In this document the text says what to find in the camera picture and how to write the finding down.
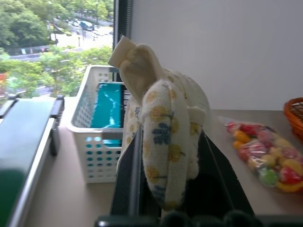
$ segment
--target white plastic basket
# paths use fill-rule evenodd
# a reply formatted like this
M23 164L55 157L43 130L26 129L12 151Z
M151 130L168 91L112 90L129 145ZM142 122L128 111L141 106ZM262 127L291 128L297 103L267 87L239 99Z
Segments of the white plastic basket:
M87 67L76 97L76 108L68 126L73 133L83 176L87 183L108 183L116 180L116 165L121 147L108 147L103 143L103 139L121 140L123 129L90 128L97 97L96 89L99 82L111 81L112 69L114 68L102 65Z

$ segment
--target orange wicker basket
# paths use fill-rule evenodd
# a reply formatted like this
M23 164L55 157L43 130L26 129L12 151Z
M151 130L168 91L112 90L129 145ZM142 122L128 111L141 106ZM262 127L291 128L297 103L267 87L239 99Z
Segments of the orange wicker basket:
M293 134L303 143L303 97L285 103L284 114L293 128Z

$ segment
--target plastic bag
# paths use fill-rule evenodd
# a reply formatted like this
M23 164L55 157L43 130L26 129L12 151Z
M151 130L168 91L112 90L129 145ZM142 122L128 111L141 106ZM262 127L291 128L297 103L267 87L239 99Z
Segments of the plastic bag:
M267 186L303 192L303 156L277 132L263 124L220 117L235 139L239 158Z

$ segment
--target outdoor scenery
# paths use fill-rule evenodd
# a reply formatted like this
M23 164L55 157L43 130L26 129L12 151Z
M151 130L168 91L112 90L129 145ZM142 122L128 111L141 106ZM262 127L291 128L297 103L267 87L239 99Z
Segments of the outdoor scenery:
M9 94L75 96L113 49L114 0L0 0L0 106Z

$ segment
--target desk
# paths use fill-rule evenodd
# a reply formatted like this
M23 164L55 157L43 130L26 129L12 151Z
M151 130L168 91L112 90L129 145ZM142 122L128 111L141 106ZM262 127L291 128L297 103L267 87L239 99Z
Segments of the desk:
M66 98L60 130L62 147L56 158L48 157L28 214L27 227L93 227L99 215L109 213L114 184L86 185L80 170L72 134L66 125L71 120L74 99ZM256 214L302 214L303 198L280 194L264 188L239 160L232 148L232 138L217 115L259 122L273 127L303 151L292 136L281 111L212 111L211 140L229 159L243 190Z

